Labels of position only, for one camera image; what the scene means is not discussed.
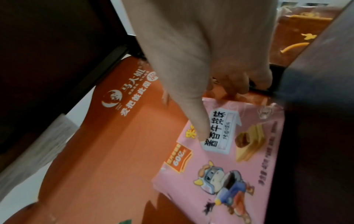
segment cartoon character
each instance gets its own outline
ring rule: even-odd
[[[206,204],[204,210],[206,214],[212,211],[214,205],[224,204],[228,207],[230,214],[235,213],[242,217],[245,224],[251,223],[244,205],[244,195],[246,192],[253,195],[254,186],[243,181],[239,171],[232,170],[224,173],[221,167],[216,167],[209,161],[208,165],[204,165],[199,170],[198,177],[198,180],[194,181],[195,185],[200,186],[209,194],[216,194],[214,203]]]

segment cartoon cow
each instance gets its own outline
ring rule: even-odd
[[[224,173],[221,167],[216,167],[209,161],[198,172],[198,180],[195,185],[200,186],[209,194],[216,194],[214,203],[207,203],[205,213],[211,212],[214,205],[224,204],[228,207],[229,213],[243,218],[245,224],[251,223],[251,218],[245,209],[244,194],[254,193],[254,186],[242,180],[241,174],[237,170]]]

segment snack package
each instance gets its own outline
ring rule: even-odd
[[[209,139],[199,142],[188,121],[154,188],[198,224],[263,223],[284,111],[276,104],[203,101]]]

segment pink snack bag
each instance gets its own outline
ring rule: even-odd
[[[200,224],[264,223],[284,125],[276,105],[203,98],[209,139],[190,121],[152,180],[154,188]]]

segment hand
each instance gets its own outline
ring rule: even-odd
[[[244,94],[249,78],[271,86],[268,52],[277,0],[123,0],[146,57],[171,98],[209,137],[202,95],[215,77],[228,94]]]

